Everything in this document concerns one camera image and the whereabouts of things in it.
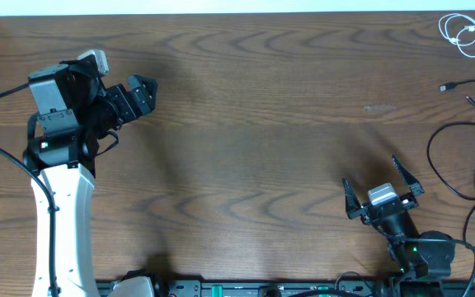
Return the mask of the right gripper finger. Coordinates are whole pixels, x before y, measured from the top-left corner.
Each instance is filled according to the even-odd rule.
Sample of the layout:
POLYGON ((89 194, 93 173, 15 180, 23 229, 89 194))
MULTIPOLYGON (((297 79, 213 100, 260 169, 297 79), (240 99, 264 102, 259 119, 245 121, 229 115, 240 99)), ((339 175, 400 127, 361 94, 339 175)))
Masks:
POLYGON ((347 178, 342 179, 346 198, 346 213, 356 213, 361 209, 360 202, 347 178))
POLYGON ((424 189, 421 183, 399 162, 399 160, 393 155, 392 156, 393 164, 398 170, 403 182, 410 189, 410 192, 414 196, 419 196, 424 193, 424 189))

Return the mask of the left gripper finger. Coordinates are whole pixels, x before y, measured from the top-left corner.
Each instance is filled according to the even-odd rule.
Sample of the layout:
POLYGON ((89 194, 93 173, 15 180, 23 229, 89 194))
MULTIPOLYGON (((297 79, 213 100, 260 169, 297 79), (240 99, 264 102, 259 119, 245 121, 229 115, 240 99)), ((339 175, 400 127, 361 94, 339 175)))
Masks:
POLYGON ((133 110, 137 116, 145 116, 155 109, 155 91, 153 88, 135 88, 131 90, 133 110))
POLYGON ((154 78, 146 78, 139 75, 132 75, 127 78, 127 83, 134 96, 145 98, 148 101, 156 99, 158 82, 154 78))

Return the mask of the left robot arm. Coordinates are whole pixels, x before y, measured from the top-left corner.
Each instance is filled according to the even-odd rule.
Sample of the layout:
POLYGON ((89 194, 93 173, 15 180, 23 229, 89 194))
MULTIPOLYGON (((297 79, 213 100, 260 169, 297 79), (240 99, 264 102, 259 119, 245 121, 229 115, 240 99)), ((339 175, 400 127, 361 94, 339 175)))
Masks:
POLYGON ((37 215, 34 296, 99 294, 90 230, 99 142, 154 111, 158 92, 139 75, 106 87, 108 73, 105 53, 92 49, 28 77, 38 109, 23 153, 37 215))

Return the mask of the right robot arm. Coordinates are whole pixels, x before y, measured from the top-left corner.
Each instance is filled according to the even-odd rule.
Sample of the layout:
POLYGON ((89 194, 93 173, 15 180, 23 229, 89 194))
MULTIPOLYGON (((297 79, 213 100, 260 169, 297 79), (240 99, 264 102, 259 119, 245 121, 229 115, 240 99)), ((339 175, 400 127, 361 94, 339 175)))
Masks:
POLYGON ((446 233, 417 230, 409 211, 418 206, 416 198, 424 189, 396 157, 392 160, 408 193, 399 195, 391 184, 384 183, 369 190, 369 201, 362 204, 349 181, 342 180, 347 217, 359 218, 362 224, 383 235, 388 242, 388 254, 401 271, 376 282, 372 292, 375 296, 442 296, 442 280, 451 274, 455 244, 446 233))

